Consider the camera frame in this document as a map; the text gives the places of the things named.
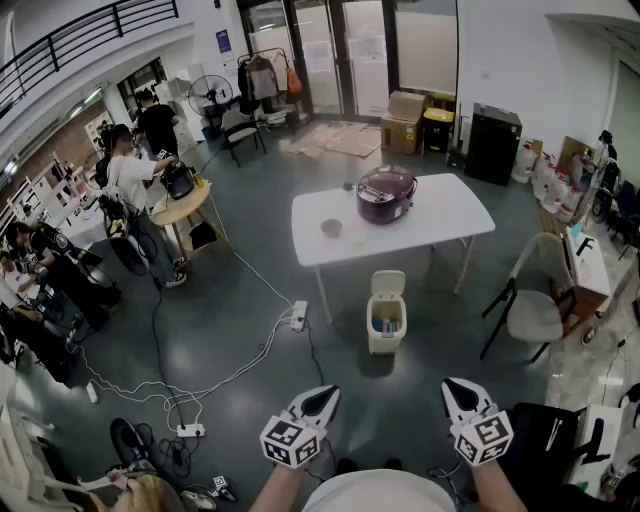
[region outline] round table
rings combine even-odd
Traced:
[[[180,238],[180,233],[178,232],[178,226],[176,223],[182,219],[187,219],[189,226],[193,227],[193,221],[191,220],[191,214],[197,212],[202,220],[204,220],[207,224],[209,224],[216,233],[216,236],[223,240],[230,248],[231,244],[229,241],[220,233],[218,228],[210,222],[202,213],[200,206],[207,200],[209,197],[209,191],[211,190],[211,182],[203,180],[203,186],[198,187],[197,185],[193,187],[193,190],[189,192],[186,196],[180,199],[173,199],[169,197],[169,194],[165,194],[162,196],[160,201],[156,203],[153,207],[153,222],[157,226],[166,227],[169,224],[173,227],[173,232],[176,235],[176,239],[178,241],[178,247],[180,247],[180,254],[182,257],[187,260],[187,253],[185,252],[185,247],[187,250],[194,250],[193,244],[191,242],[191,237],[189,236],[183,243]]]

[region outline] rice cooker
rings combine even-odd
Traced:
[[[409,211],[417,188],[418,180],[406,169],[376,167],[358,183],[358,213],[373,224],[388,224]]]

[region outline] black refrigerator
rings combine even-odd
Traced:
[[[465,174],[507,186],[521,133],[518,114],[474,103]]]

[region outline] ceiling light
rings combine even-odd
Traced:
[[[18,165],[16,164],[15,160],[9,160],[9,163],[4,168],[4,172],[9,174],[15,174],[17,170],[18,170]]]
[[[82,105],[80,105],[77,109],[75,109],[73,112],[71,112],[71,115],[69,116],[70,119],[73,119],[74,117],[76,117],[80,111],[82,110]]]
[[[100,91],[102,91],[102,87],[98,87],[95,91],[93,91],[91,94],[89,94],[89,97],[84,100],[84,104],[86,105],[87,103],[89,103],[93,98],[95,98]]]

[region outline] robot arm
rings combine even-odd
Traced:
[[[504,455],[513,439],[513,430],[505,411],[491,401],[487,391],[464,379],[442,381],[442,396],[455,449],[471,466]]]
[[[280,416],[271,417],[260,434],[265,457],[291,469],[311,460],[320,453],[339,401],[338,386],[314,388],[295,397]]]

